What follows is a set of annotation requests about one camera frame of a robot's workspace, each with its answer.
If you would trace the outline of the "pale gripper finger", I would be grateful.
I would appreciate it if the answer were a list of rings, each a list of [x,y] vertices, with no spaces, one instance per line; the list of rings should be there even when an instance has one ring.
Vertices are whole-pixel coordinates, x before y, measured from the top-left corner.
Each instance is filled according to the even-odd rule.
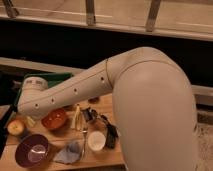
[[[34,127],[36,124],[36,122],[30,116],[25,117],[25,122],[30,127]]]

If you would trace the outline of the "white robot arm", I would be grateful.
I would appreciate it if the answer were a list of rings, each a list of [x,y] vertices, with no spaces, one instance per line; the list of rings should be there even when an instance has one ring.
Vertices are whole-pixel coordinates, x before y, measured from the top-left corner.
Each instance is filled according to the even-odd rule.
[[[158,49],[108,58],[46,90],[24,83],[18,112],[34,117],[110,93],[128,171],[196,171],[196,102],[183,70]]]

